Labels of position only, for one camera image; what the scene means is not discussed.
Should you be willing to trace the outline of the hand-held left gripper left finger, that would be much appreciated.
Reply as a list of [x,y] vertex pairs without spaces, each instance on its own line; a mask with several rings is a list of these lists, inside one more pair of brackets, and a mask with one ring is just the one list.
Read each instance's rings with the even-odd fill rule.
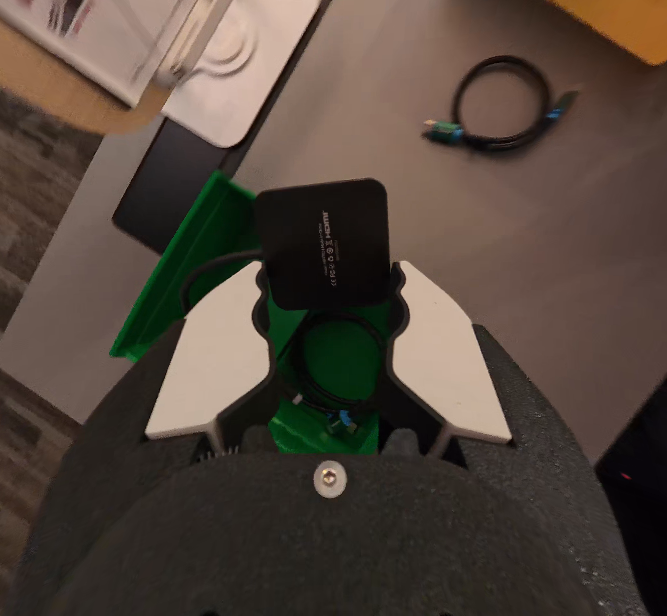
[[253,311],[262,299],[253,261],[206,294],[186,314],[146,426],[151,440],[204,433],[223,442],[221,412],[270,373],[270,344]]

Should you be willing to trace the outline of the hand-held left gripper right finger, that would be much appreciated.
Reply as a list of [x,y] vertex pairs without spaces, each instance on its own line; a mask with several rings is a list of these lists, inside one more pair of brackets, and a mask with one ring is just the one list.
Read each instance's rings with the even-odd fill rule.
[[472,321],[456,301],[408,261],[398,261],[400,322],[387,343],[388,376],[400,390],[397,426],[505,445],[512,433]]

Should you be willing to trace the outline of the green plastic bin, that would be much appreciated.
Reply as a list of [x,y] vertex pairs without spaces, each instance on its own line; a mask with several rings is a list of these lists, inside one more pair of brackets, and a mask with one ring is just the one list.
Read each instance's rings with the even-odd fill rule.
[[[180,290],[196,267],[233,252],[260,246],[254,222],[254,195],[229,181],[219,171],[204,185],[148,282],[138,296],[110,350],[113,358],[137,362],[167,328],[183,318]],[[278,372],[294,393],[307,384],[309,400],[315,397],[310,380],[340,398],[365,399],[373,393],[383,364],[380,348],[389,336],[389,303],[347,310],[361,321],[333,321],[312,326],[297,341],[299,368],[291,359],[291,338],[306,311],[286,311],[267,302],[269,336],[275,345]],[[337,417],[304,403],[281,399],[270,420],[271,435],[282,453],[373,454],[387,431],[376,413]]]

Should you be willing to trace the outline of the braided hdmi cable green plugs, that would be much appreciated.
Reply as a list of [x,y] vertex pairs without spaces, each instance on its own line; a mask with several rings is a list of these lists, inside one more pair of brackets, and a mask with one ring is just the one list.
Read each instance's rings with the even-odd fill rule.
[[386,337],[350,310],[309,310],[279,353],[293,403],[324,415],[328,432],[353,435],[371,414]]

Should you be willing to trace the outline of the black square adapter hub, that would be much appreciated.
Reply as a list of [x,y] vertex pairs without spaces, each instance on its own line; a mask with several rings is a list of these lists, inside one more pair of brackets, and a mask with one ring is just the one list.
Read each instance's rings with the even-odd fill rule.
[[388,195],[378,180],[265,190],[255,198],[254,214],[280,309],[341,310],[387,299]]

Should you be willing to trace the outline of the thin braided cable green plugs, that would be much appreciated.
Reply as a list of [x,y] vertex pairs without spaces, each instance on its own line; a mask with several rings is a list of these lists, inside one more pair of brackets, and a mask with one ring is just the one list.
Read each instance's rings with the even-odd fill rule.
[[531,61],[495,55],[462,77],[444,120],[425,120],[421,138],[481,155],[516,153],[536,144],[571,111],[580,89],[555,95]]

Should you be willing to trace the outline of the black mat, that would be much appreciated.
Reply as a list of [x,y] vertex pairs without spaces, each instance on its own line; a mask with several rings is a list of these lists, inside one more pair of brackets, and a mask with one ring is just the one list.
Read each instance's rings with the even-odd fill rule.
[[112,222],[122,232],[163,254],[198,195],[217,170],[232,178],[254,138],[216,147],[164,119],[129,183]]

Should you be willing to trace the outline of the instruction sheet on stand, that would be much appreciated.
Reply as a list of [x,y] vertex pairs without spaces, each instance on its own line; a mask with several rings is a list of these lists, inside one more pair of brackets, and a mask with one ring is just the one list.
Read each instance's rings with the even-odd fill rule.
[[148,125],[170,96],[169,90],[151,83],[130,108],[4,22],[1,88],[75,129],[104,136]]

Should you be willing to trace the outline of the printed instruction sheet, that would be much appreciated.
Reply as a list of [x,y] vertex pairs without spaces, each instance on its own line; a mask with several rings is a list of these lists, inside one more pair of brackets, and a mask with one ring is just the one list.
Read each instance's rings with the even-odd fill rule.
[[1,0],[1,19],[134,107],[196,65],[233,0]]

